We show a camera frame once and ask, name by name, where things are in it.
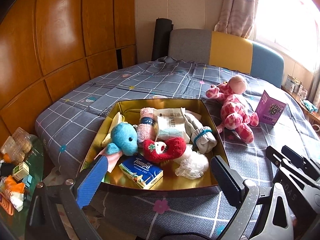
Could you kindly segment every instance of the golden tray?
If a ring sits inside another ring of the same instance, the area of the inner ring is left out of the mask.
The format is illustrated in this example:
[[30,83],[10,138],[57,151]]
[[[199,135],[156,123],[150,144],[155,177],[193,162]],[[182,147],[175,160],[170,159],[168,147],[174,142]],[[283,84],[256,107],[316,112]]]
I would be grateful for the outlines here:
[[[220,135],[217,132],[217,128],[212,121],[210,114],[205,107],[204,103],[198,99],[138,99],[138,100],[126,100],[119,101],[112,108],[106,119],[103,121],[84,163],[81,167],[81,171],[86,169],[93,161],[95,156],[102,150],[101,143],[106,137],[112,119],[116,113],[120,112],[126,122],[134,125],[139,124],[140,121],[140,109],[144,107],[154,107],[156,109],[163,108],[180,108],[185,107],[186,110],[195,112],[202,116],[201,122],[204,126],[209,126],[212,129],[212,133],[217,139],[217,145],[211,152],[205,154],[210,160],[215,155],[221,155],[221,157],[228,163],[225,149],[221,141]],[[187,179],[185,177],[178,177],[175,175],[176,168],[179,167],[174,161],[166,161],[160,163],[160,167],[163,169],[163,177],[153,186],[151,189],[141,189],[133,181],[131,181],[126,175],[123,174],[119,168],[119,164],[122,163],[127,156],[122,156],[116,167],[111,173],[107,173],[103,182],[100,184],[99,189],[119,193],[123,195],[136,195],[136,196],[154,196],[154,197],[187,197],[187,196],[199,196],[199,195],[211,195],[220,192],[218,183],[211,173],[210,168],[199,179]]]

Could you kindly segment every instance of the pink giraffe plush toy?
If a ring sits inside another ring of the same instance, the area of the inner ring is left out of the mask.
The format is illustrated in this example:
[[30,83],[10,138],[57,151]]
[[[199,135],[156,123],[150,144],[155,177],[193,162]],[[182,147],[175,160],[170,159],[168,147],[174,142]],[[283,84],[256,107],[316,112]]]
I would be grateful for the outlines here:
[[223,128],[235,130],[241,140],[245,143],[252,143],[254,136],[251,128],[257,126],[259,118],[257,113],[248,114],[248,105],[242,94],[247,90],[247,82],[243,76],[235,75],[229,82],[218,86],[211,85],[205,95],[209,99],[217,99],[223,104],[221,108],[222,123],[217,126],[218,133]]

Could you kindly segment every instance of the pink rolled towel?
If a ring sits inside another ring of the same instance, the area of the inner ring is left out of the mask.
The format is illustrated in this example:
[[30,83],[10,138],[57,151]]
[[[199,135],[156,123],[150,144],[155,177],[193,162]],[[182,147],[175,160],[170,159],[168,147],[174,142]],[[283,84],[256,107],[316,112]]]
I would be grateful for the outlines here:
[[137,128],[138,143],[142,143],[146,139],[156,139],[156,129],[154,125],[156,121],[153,119],[154,108],[145,107],[140,110],[140,124]]

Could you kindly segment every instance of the pink flower pattern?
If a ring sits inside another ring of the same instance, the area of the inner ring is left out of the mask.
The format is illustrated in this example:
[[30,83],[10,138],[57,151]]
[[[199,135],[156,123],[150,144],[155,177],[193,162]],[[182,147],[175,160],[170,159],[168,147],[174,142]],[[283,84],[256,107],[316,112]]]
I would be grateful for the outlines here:
[[162,215],[168,210],[170,210],[170,207],[168,206],[168,201],[166,199],[156,200],[155,205],[153,206],[154,212],[158,212],[160,215]]

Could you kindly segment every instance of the black cylinder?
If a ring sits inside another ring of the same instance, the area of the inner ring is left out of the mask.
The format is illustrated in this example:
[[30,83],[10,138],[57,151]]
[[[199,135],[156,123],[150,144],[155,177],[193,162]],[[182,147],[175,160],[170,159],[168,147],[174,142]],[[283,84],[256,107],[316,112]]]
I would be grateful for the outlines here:
[[165,18],[156,19],[151,56],[152,61],[168,55],[170,32],[172,29],[172,20]]

